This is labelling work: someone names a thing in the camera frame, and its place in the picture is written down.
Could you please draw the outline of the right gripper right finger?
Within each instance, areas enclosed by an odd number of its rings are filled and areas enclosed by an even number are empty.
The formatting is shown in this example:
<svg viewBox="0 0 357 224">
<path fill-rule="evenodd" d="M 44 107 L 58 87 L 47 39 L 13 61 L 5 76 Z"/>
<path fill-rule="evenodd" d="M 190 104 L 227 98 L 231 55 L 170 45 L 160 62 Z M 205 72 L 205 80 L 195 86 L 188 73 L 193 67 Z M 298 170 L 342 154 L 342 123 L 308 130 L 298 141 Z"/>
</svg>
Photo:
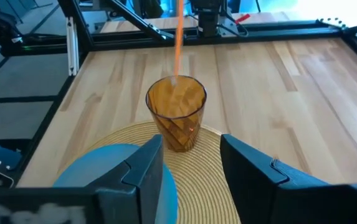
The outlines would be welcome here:
<svg viewBox="0 0 357 224">
<path fill-rule="evenodd" d="M 315 187 L 326 182 L 223 134 L 221 161 L 244 224 L 337 224 L 337 209 Z"/>
</svg>

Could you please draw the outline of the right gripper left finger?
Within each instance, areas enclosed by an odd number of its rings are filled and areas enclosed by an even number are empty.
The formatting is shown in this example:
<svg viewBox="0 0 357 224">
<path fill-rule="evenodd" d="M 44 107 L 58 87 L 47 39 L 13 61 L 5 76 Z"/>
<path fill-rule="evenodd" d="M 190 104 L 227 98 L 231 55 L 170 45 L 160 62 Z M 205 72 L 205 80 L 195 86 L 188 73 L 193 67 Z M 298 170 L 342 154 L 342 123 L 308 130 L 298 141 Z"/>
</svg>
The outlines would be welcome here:
<svg viewBox="0 0 357 224">
<path fill-rule="evenodd" d="M 154 224 L 163 178 L 163 137 L 154 135 L 112 170 L 89 183 L 103 224 Z"/>
</svg>

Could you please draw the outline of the light blue bowl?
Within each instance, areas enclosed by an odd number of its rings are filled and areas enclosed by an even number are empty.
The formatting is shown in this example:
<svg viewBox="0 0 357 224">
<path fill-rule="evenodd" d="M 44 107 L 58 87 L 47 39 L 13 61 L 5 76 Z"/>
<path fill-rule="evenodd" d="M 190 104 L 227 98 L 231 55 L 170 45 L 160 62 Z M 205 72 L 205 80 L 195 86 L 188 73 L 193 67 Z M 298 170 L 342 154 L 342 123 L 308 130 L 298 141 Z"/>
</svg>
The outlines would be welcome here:
<svg viewBox="0 0 357 224">
<path fill-rule="evenodd" d="M 117 166 L 138 150 L 135 144 L 110 144 L 76 159 L 54 182 L 54 187 L 83 187 Z M 155 224 L 176 224 L 178 195 L 173 175 L 166 165 L 159 193 Z"/>
</svg>

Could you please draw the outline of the amber faceted plastic cup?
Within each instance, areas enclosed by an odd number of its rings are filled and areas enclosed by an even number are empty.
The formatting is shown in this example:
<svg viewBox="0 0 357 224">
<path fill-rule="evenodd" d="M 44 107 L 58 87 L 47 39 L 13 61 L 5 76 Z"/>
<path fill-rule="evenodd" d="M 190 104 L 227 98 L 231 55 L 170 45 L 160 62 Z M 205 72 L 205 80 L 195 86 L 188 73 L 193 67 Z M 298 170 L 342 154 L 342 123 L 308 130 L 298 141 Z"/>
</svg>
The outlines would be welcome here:
<svg viewBox="0 0 357 224">
<path fill-rule="evenodd" d="M 168 149 L 191 150 L 198 138 L 207 91 L 197 79 L 173 75 L 148 89 L 145 102 Z"/>
</svg>

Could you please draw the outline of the orange drinking straw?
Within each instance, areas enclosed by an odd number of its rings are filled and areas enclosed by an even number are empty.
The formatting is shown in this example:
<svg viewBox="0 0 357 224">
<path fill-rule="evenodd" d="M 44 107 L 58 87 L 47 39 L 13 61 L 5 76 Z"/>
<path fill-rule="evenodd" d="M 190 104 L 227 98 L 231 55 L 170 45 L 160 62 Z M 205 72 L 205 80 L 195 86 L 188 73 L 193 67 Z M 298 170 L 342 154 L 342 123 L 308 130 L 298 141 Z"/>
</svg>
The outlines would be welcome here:
<svg viewBox="0 0 357 224">
<path fill-rule="evenodd" d="M 175 45 L 174 45 L 174 77 L 171 79 L 171 84 L 176 85 L 176 78 L 179 75 L 179 68 L 181 63 L 181 49 L 183 45 L 183 25 L 184 25 L 184 0 L 177 0 L 178 8 L 178 25 L 175 34 Z"/>
</svg>

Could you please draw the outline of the round woven beige placemat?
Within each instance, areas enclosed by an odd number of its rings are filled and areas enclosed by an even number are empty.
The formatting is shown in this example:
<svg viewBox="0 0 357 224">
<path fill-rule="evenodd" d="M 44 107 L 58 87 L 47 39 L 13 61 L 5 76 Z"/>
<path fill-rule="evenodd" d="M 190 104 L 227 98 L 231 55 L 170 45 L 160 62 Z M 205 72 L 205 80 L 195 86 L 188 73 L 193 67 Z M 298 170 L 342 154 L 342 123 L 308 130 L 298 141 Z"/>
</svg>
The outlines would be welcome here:
<svg viewBox="0 0 357 224">
<path fill-rule="evenodd" d="M 163 202 L 177 202 L 166 212 L 158 212 L 157 224 L 240 224 L 222 169 L 220 138 L 221 132 L 202 126 L 190 151 L 164 149 L 176 195 L 165 193 L 159 207 L 167 207 Z"/>
</svg>

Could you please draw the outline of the red tag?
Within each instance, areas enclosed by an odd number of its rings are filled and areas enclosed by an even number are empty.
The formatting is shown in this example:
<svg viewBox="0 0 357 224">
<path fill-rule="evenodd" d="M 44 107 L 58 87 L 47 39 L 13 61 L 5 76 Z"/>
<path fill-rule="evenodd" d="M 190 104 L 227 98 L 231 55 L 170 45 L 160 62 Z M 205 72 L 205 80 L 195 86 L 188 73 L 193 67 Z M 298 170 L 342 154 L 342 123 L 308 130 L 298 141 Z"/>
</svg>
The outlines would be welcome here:
<svg viewBox="0 0 357 224">
<path fill-rule="evenodd" d="M 238 17 L 234 22 L 235 22 L 235 24 L 240 24 L 241 22 L 247 20 L 248 18 L 250 18 L 250 14 L 244 14 L 244 15 Z"/>
</svg>

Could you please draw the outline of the black aluminium table frame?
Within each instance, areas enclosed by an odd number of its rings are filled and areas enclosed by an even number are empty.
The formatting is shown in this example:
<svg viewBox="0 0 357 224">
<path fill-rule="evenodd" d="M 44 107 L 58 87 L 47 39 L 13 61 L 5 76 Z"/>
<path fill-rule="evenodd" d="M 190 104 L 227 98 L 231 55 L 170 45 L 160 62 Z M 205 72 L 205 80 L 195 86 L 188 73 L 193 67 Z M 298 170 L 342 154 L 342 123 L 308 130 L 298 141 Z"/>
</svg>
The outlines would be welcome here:
<svg viewBox="0 0 357 224">
<path fill-rule="evenodd" d="M 91 34 L 74 0 L 79 70 L 22 163 L 18 186 L 53 187 L 84 154 L 161 134 L 146 105 L 152 84 L 174 75 L 178 18 L 108 22 Z M 357 27 L 254 14 L 239 34 L 198 36 L 185 19 L 179 75 L 207 91 L 202 126 L 330 184 L 357 184 Z"/>
</svg>

